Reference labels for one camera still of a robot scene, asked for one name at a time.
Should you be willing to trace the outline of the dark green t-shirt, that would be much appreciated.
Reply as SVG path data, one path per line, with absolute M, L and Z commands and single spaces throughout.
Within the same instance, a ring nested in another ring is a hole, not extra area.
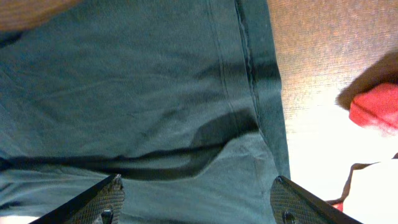
M 1 215 L 120 174 L 121 223 L 274 223 L 280 91 L 265 1 L 84 1 L 2 32 Z

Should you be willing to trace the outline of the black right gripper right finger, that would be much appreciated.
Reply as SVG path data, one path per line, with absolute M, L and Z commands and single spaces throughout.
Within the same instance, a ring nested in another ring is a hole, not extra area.
M 270 203 L 277 224 L 361 224 L 282 175 L 273 181 Z

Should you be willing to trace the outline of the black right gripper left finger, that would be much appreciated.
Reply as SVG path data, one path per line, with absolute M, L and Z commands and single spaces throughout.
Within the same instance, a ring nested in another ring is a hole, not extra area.
M 31 224 L 117 224 L 124 201 L 121 175 L 113 174 Z

